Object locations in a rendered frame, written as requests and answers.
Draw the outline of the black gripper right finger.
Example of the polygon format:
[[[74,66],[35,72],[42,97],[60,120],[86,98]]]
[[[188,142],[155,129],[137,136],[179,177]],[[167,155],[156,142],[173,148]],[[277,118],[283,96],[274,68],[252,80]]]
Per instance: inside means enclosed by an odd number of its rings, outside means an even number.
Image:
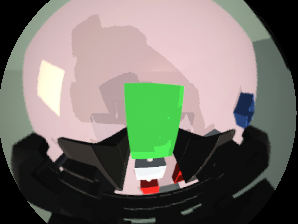
[[[178,128],[176,144],[173,153],[176,157],[178,169],[184,177],[185,183],[192,183],[197,180],[197,173],[212,157],[214,149],[221,147],[227,140],[233,140],[235,128],[230,131],[223,131],[220,135],[201,136],[184,129]]]

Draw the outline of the red tray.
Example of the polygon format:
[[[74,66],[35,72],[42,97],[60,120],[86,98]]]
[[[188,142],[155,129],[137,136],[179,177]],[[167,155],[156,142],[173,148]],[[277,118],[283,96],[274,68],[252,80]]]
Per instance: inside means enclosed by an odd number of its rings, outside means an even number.
[[[178,183],[178,181],[185,181],[184,177],[181,176],[182,173],[181,173],[180,169],[178,169],[178,168],[180,168],[180,167],[178,167],[178,164],[176,164],[176,168],[174,168],[173,177],[172,177],[173,184]]]

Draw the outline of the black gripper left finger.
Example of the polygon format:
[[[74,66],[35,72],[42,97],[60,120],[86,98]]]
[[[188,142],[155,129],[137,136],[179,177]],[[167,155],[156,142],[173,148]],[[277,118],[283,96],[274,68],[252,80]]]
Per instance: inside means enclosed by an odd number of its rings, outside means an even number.
[[[67,137],[57,137],[60,149],[63,149],[65,156],[80,161],[82,164],[93,165],[100,169],[105,179],[113,184],[114,190],[121,190],[125,183],[126,168],[128,168],[130,149],[128,125],[120,132],[98,141],[98,143],[88,143],[88,141],[72,140]]]

